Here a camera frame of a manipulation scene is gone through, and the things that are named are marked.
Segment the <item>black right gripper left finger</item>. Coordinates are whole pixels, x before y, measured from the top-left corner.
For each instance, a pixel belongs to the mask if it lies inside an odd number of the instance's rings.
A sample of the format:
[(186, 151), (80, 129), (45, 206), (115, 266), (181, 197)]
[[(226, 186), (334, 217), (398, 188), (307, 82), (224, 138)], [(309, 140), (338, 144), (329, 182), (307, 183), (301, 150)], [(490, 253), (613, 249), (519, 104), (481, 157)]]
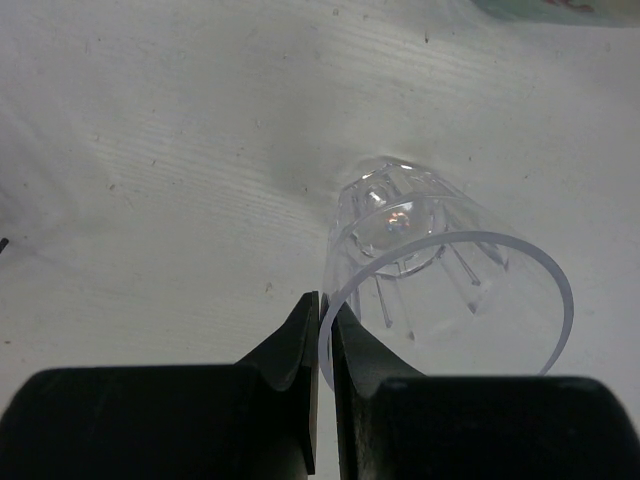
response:
[(1, 417), (5, 479), (306, 479), (319, 296), (232, 364), (56, 368)]

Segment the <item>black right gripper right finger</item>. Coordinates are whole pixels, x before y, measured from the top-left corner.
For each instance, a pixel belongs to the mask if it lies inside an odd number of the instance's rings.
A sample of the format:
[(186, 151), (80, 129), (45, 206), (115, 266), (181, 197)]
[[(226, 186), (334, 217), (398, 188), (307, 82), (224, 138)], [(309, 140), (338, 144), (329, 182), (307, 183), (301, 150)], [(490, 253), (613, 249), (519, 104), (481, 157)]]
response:
[(344, 479), (635, 479), (639, 437), (586, 377), (426, 376), (342, 307), (330, 325)]

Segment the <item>clear faceted plastic glass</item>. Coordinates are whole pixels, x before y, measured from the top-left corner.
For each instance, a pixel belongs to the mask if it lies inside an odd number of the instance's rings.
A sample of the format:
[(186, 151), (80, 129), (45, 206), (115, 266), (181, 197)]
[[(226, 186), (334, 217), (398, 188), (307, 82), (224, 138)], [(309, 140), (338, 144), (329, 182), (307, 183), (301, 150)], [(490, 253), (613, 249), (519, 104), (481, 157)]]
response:
[(319, 366), (339, 310), (419, 372), (544, 375), (573, 327), (558, 263), (434, 169), (392, 156), (344, 176), (328, 237)]

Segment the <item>large cream floral mug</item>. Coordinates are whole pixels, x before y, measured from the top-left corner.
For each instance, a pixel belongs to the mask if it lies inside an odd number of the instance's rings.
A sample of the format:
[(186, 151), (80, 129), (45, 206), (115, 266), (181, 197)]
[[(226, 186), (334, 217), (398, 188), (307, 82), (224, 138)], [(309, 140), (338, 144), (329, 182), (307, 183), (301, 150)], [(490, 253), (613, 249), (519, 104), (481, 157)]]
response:
[(577, 26), (638, 27), (638, 1), (486, 0), (474, 1), (503, 20)]

